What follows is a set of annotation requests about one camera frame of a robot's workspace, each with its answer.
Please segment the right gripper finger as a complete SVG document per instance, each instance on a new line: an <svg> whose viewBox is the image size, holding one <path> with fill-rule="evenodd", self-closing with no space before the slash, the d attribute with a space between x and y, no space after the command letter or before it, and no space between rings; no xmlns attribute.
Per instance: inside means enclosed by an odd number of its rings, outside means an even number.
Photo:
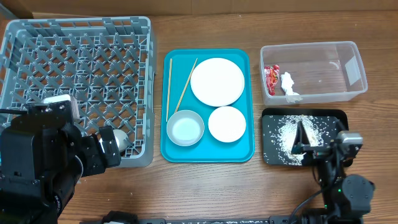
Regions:
<svg viewBox="0 0 398 224"><path fill-rule="evenodd" d="M339 135L345 134L347 132L346 126L343 124L343 122L339 119L335 121L335 133L336 137Z"/></svg>
<svg viewBox="0 0 398 224"><path fill-rule="evenodd" d="M296 137L294 140L294 145L292 147L292 154L304 154L310 149L310 142L308 136L305 132L303 123L299 121L297 123Z"/></svg>

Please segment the pile of rice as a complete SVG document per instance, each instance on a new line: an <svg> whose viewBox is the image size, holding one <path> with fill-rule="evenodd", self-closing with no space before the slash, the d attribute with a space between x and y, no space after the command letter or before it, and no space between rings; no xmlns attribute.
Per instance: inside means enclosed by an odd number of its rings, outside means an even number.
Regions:
<svg viewBox="0 0 398 224"><path fill-rule="evenodd" d="M265 115L262 117L263 158L269 165L301 166L302 154L292 154L301 121L311 146L327 146L335 138L334 116Z"/></svg>

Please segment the white cup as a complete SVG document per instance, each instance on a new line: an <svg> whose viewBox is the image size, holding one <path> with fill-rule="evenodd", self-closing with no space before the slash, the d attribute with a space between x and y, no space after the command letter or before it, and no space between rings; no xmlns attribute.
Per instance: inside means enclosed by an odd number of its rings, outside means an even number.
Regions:
<svg viewBox="0 0 398 224"><path fill-rule="evenodd" d="M114 133L114 137L115 137L119 152L125 151L129 145L129 142L127 140L128 139L127 134L120 129L114 129L113 133Z"/></svg>

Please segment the white tissue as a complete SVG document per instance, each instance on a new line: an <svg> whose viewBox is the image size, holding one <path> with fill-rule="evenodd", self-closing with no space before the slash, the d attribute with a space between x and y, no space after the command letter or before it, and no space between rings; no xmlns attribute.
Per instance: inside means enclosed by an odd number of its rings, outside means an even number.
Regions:
<svg viewBox="0 0 398 224"><path fill-rule="evenodd" d="M296 103L302 100L301 96L293 91L294 81L290 73L285 72L281 76L281 88L285 92L286 100L288 103Z"/></svg>

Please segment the red snack wrapper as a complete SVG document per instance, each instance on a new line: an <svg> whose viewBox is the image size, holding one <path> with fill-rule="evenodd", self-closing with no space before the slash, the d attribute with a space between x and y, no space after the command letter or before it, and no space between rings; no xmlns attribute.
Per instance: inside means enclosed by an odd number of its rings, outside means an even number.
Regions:
<svg viewBox="0 0 398 224"><path fill-rule="evenodd" d="M280 67L278 65L266 65L264 67L266 87L271 96L275 95L275 86L279 81L279 70Z"/></svg>

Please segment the grey bowl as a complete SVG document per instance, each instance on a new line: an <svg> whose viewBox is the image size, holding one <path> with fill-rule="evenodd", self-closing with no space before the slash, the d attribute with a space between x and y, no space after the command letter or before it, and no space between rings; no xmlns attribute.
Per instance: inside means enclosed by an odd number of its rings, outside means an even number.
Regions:
<svg viewBox="0 0 398 224"><path fill-rule="evenodd" d="M191 110L174 113L167 121L167 135L176 145L188 147L196 144L205 131L201 116Z"/></svg>

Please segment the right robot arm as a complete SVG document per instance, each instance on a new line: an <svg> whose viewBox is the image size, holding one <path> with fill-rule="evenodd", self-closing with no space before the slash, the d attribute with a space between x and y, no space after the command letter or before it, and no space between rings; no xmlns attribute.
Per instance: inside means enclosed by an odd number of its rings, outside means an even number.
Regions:
<svg viewBox="0 0 398 224"><path fill-rule="evenodd" d="M293 210L289 223L362 223L371 211L374 183L345 173L361 149L363 137L345 130L340 121L336 127L340 131L329 145L311 146L302 122L297 124L292 154L302 154L302 165L317 169L320 190Z"/></svg>

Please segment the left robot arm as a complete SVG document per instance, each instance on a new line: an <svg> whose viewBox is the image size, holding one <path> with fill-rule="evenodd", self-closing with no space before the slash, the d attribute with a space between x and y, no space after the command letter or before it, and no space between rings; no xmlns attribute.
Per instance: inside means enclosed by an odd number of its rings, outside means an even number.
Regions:
<svg viewBox="0 0 398 224"><path fill-rule="evenodd" d="M56 223L80 178L121 163L113 128L83 136L67 101L1 113L1 223Z"/></svg>

